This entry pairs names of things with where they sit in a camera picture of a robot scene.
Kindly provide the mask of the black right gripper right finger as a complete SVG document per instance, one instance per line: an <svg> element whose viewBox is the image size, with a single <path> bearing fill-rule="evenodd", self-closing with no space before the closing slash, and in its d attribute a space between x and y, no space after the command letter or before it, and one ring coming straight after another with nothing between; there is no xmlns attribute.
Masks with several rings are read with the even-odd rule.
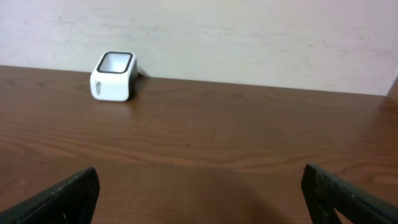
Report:
<svg viewBox="0 0 398 224"><path fill-rule="evenodd" d="M307 164L301 189L313 223L397 223L397 207L338 178L315 164Z"/></svg>

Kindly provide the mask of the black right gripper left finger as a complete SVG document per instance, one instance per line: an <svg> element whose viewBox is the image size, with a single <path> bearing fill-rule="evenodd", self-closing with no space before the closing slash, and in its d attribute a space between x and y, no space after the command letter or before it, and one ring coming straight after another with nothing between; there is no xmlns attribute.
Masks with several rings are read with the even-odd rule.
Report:
<svg viewBox="0 0 398 224"><path fill-rule="evenodd" d="M100 192L95 168L83 169L1 212L1 223L91 223Z"/></svg>

